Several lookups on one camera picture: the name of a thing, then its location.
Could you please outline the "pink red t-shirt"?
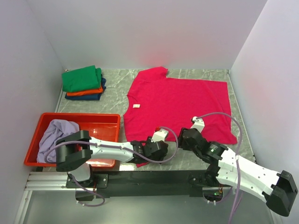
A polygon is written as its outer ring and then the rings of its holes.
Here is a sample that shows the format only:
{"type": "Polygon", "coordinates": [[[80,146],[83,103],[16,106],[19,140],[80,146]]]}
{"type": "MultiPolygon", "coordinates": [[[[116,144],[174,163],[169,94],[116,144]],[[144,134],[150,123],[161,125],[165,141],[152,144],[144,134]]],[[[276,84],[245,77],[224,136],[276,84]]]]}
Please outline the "pink red t-shirt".
{"type": "Polygon", "coordinates": [[[193,117],[203,116],[202,135],[208,141],[234,145],[228,84],[201,79],[167,77],[168,69],[140,71],[127,93],[128,109],[123,115],[127,141],[145,140],[159,126],[179,135],[191,127],[193,117]]]}

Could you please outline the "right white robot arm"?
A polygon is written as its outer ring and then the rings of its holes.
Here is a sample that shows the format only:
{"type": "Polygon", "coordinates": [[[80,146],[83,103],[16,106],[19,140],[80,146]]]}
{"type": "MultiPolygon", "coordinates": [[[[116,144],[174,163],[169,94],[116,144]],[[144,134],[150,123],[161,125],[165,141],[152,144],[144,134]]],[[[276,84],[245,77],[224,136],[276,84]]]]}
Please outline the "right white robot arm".
{"type": "Polygon", "coordinates": [[[222,184],[239,188],[265,202],[273,212],[284,217],[290,215],[298,194],[291,173],[266,169],[237,156],[227,146],[207,141],[195,128],[182,128],[178,144],[209,164],[199,177],[191,177],[192,185],[215,187],[222,184]]]}

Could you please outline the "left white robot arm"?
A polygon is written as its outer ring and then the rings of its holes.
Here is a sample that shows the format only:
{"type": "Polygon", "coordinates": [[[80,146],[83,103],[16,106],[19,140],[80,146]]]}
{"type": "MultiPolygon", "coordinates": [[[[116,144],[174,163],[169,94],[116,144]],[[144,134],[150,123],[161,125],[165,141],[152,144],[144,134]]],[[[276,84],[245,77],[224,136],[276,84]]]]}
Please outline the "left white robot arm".
{"type": "Polygon", "coordinates": [[[56,171],[67,172],[87,188],[93,183],[89,160],[109,159],[124,163],[141,164],[163,161],[168,153],[165,139],[168,131],[159,129],[146,141],[110,142],[91,137],[82,130],[58,140],[56,151],[56,171]]]}

